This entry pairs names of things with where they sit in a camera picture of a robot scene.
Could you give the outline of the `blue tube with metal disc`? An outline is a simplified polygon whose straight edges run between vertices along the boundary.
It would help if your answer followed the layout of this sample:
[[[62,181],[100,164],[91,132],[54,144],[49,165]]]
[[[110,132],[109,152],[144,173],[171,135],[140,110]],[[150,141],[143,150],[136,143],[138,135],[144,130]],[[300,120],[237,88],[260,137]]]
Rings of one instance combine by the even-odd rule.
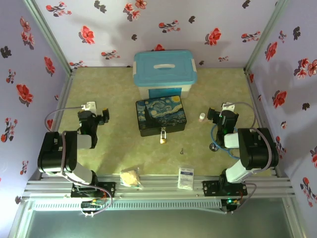
[[[212,150],[213,152],[218,151],[219,149],[221,151],[226,152],[231,158],[239,160],[240,158],[238,156],[233,155],[232,153],[232,148],[226,149],[226,148],[222,148],[218,145],[218,143],[216,142],[214,136],[213,136],[213,131],[216,129],[217,125],[215,124],[212,128],[211,128],[211,140],[212,143],[210,144],[209,148],[210,150]]]

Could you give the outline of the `starry night print lockbox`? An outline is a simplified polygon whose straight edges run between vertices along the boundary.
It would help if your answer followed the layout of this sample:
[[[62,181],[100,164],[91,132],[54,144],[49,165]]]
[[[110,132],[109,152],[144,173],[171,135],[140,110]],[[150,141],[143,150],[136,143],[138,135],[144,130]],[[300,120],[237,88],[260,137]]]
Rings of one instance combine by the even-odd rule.
[[[136,113],[142,137],[183,131],[187,123],[180,96],[139,100]]]

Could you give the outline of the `blue lid storage bin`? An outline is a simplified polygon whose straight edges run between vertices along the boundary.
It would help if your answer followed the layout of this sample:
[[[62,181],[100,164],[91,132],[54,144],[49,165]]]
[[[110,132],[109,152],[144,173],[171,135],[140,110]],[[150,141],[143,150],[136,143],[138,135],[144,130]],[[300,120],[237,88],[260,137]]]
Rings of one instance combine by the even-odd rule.
[[[140,52],[134,56],[133,79],[143,100],[187,98],[197,81],[197,69],[189,50]]]

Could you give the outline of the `clear bag of beige contents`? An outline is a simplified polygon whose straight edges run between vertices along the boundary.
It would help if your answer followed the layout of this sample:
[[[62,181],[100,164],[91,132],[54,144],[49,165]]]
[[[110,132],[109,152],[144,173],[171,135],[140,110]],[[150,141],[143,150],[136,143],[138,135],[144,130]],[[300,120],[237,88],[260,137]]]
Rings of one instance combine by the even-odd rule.
[[[120,184],[125,187],[139,188],[143,186],[140,181],[139,169],[125,169],[120,172]]]

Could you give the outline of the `white packet with blue label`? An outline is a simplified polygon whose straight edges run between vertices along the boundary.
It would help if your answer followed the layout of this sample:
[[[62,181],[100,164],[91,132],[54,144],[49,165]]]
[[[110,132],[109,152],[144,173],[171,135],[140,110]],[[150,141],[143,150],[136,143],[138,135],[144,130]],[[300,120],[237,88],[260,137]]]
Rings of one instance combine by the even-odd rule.
[[[194,169],[179,167],[178,184],[179,189],[193,190],[194,188]]]

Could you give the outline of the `green circuit board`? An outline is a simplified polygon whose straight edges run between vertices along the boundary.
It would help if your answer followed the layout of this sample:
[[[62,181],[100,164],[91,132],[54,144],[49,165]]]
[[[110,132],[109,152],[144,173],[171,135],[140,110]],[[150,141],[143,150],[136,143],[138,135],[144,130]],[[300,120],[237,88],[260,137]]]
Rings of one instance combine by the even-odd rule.
[[[232,199],[227,199],[226,201],[226,207],[227,208],[230,208],[230,209],[236,209],[238,206],[240,206],[240,201],[241,199],[235,199],[235,198],[232,198]]]
[[[97,202],[97,201],[83,201],[81,202],[81,209],[85,210],[99,210],[103,206],[102,203]]]

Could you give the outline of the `aluminium side rail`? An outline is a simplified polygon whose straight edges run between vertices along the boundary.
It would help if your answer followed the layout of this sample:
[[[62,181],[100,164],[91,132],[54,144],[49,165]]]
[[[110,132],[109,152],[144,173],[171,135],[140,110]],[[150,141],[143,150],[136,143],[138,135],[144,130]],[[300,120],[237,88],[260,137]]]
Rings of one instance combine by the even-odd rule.
[[[58,128],[62,119],[63,111],[67,110],[66,101],[70,92],[72,81],[76,70],[73,69],[71,75],[66,80],[61,94],[61,101],[58,109],[50,112],[45,117],[45,134],[40,153],[38,156],[38,170],[48,175],[65,175],[66,162],[66,132],[59,133]]]
[[[283,112],[282,104],[287,101],[286,88],[275,86],[272,76],[261,67],[246,71],[250,92],[260,128],[268,128],[280,156],[277,173],[282,177],[289,176],[288,159],[290,146],[286,138],[290,132],[290,119]]]

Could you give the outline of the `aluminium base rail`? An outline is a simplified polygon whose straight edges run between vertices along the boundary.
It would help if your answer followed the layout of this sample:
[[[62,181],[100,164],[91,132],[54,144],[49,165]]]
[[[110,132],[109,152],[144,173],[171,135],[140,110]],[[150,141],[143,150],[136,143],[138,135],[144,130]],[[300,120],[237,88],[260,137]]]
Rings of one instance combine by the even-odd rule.
[[[99,177],[102,182],[115,182],[116,200],[179,200],[206,199],[203,182],[217,180],[215,176],[195,176],[192,190],[178,189],[177,175],[143,175],[141,188],[125,187],[118,175]],[[246,180],[247,193],[252,198],[295,197],[289,178],[253,176]],[[62,177],[42,176],[40,180],[27,182],[23,199],[63,199],[71,195],[72,184]]]

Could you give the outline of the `aluminium corner post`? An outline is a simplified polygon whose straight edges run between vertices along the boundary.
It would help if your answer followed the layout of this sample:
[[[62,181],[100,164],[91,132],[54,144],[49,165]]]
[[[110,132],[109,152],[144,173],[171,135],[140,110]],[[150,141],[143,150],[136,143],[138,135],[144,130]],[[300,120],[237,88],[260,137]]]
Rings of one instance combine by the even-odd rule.
[[[38,5],[35,2],[35,0],[23,0],[23,2],[25,3],[26,7],[30,11],[32,17],[34,18],[35,22],[37,23],[40,31],[44,35],[44,37],[47,40],[52,51],[54,52],[54,54],[58,58],[59,62],[63,66],[64,71],[68,75],[71,75],[72,69],[69,66],[64,53],[62,52],[55,36],[53,35],[47,21],[45,20],[43,14],[41,13]]]
[[[254,50],[252,51],[252,54],[251,54],[249,60],[247,61],[247,64],[244,67],[245,73],[247,73],[251,69],[251,67],[254,64],[254,62],[256,61],[261,49],[264,47],[266,40],[269,38],[271,31],[274,29],[275,25],[279,21],[279,18],[283,15],[285,8],[287,7],[287,5],[290,1],[291,0],[278,0],[276,2],[276,5],[274,7],[274,11],[272,12],[272,15],[269,18],[261,36],[260,36],[259,41],[257,42]]]

